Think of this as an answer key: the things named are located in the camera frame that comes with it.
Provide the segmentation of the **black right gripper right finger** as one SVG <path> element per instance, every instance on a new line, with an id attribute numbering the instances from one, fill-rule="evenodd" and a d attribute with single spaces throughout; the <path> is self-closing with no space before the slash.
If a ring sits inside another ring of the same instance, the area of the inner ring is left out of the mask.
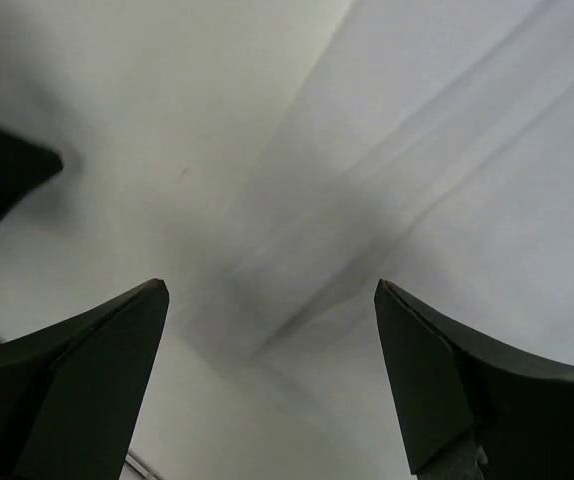
<path id="1" fill-rule="evenodd" d="M 389 281 L 374 304 L 412 474 L 574 479 L 574 366 L 496 340 Z"/>

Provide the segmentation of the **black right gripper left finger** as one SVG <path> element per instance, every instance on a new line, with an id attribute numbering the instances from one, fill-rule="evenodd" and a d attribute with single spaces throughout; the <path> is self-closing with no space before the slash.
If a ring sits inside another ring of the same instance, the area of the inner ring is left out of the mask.
<path id="1" fill-rule="evenodd" d="M 0 479 L 117 479 L 169 306 L 151 279 L 0 344 Z"/>

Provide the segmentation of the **white t shirt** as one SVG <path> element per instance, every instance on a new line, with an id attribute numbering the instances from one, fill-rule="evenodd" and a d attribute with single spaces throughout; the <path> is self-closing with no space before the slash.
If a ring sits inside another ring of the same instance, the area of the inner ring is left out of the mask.
<path id="1" fill-rule="evenodd" d="M 0 1 L 0 335 L 150 278 L 166 479 L 405 479 L 390 280 L 574 365 L 574 1 Z"/>

